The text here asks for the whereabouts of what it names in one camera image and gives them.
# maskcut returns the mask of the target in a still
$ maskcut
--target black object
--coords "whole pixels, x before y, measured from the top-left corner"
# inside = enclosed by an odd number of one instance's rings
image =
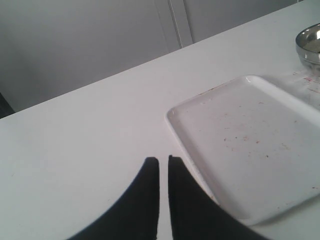
[[[266,240],[215,204],[180,157],[169,156],[168,191],[174,240]]]
[[[11,108],[9,103],[5,100],[5,98],[0,93],[0,119],[14,113],[15,111]]]
[[[159,162],[148,157],[119,200],[69,240],[155,240],[159,198]]]

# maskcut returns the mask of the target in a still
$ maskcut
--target stainless steel bowl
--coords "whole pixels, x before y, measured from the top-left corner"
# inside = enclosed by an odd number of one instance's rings
[[[295,43],[301,63],[320,77],[320,23],[300,32]]]

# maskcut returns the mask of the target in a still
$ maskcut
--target white table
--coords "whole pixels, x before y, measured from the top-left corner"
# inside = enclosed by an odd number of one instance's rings
[[[0,239],[62,240],[126,190],[145,157],[160,161],[158,239],[171,239],[165,121],[177,103],[235,77],[301,69],[295,36],[320,22],[305,0],[0,120]],[[253,227],[276,240],[318,239],[320,200]]]

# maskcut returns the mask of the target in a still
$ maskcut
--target white tray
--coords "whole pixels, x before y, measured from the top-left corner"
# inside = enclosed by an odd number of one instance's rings
[[[220,206],[254,225],[320,193],[320,112],[247,75],[166,115]]]

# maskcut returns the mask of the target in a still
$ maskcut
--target white wall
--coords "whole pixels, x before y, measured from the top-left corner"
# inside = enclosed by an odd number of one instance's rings
[[[184,0],[184,5],[193,42],[199,42],[296,2],[297,0]]]
[[[16,111],[169,52],[153,0],[0,0],[0,30]]]

